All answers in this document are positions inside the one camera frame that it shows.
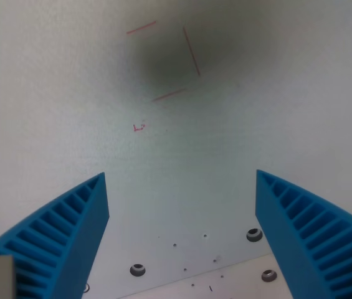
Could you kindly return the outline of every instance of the countersunk hole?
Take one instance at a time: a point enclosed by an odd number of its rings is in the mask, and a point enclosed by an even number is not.
[[[130,273],[135,277],[140,277],[145,274],[145,267],[140,263],[136,263],[130,267]]]
[[[264,282],[273,282],[277,279],[277,273],[274,270],[266,270],[262,273],[262,280]]]
[[[90,290],[90,285],[86,283],[86,286],[84,287],[83,293],[87,293]]]
[[[263,232],[260,229],[250,229],[246,233],[246,239],[251,242],[260,241],[263,237]]]

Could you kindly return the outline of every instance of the blue ribbed plastic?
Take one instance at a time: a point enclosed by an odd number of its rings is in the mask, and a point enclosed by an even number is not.
[[[79,299],[109,218],[104,173],[54,199],[0,236],[17,299]]]
[[[256,216],[294,298],[352,298],[351,214],[258,170]]]

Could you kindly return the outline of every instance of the red handwritten mark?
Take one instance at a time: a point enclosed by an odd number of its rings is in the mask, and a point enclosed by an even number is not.
[[[133,127],[134,127],[134,132],[137,132],[137,131],[141,131],[143,128],[145,128],[145,125],[141,125],[140,129],[136,128],[136,125],[133,125]]]
[[[186,36],[186,40],[187,40],[187,43],[188,43],[189,51],[191,53],[191,56],[193,57],[193,61],[194,61],[196,72],[198,73],[198,76],[201,76],[201,72],[199,71],[198,63],[196,62],[194,51],[193,51],[193,48],[191,47],[191,43],[189,42],[187,30],[186,30],[185,27],[183,27],[183,31],[184,31],[184,35]]]
[[[176,90],[175,92],[167,93],[166,95],[162,95],[162,96],[160,96],[159,98],[154,98],[154,99],[152,100],[152,102],[157,102],[157,101],[163,100],[164,98],[171,97],[172,95],[176,95],[176,94],[178,94],[178,93],[180,93],[180,92],[183,92],[183,91],[185,91],[185,90],[186,90],[186,89],[183,88],[183,89]]]
[[[147,24],[147,25],[144,25],[143,27],[139,27],[139,28],[134,29],[134,30],[132,30],[132,31],[128,31],[128,32],[126,32],[126,34],[134,33],[134,32],[136,32],[136,31],[145,29],[145,28],[147,28],[147,27],[149,27],[149,26],[152,26],[152,25],[155,25],[155,24],[156,24],[156,21],[153,21],[152,23],[149,23],[149,24]]]

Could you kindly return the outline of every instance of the metal plate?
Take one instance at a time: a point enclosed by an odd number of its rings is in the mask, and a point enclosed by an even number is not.
[[[264,283],[260,274],[274,270],[277,279]],[[162,287],[140,292],[124,299],[292,299],[292,294],[272,254],[224,267]]]
[[[352,1],[0,1],[0,234],[106,172],[89,298],[268,254],[258,168],[352,213]]]

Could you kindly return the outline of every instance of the white metal panel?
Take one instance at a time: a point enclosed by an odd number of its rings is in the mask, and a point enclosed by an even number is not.
[[[352,213],[352,1],[0,1],[0,234],[104,171],[90,298],[268,254],[258,168]]]
[[[261,276],[266,270],[276,271],[277,279],[269,283],[264,282]],[[90,287],[90,292],[94,292],[95,286]],[[86,293],[83,299],[90,298],[90,292]],[[292,299],[292,296],[277,261],[269,254],[125,297],[125,299],[160,298]]]

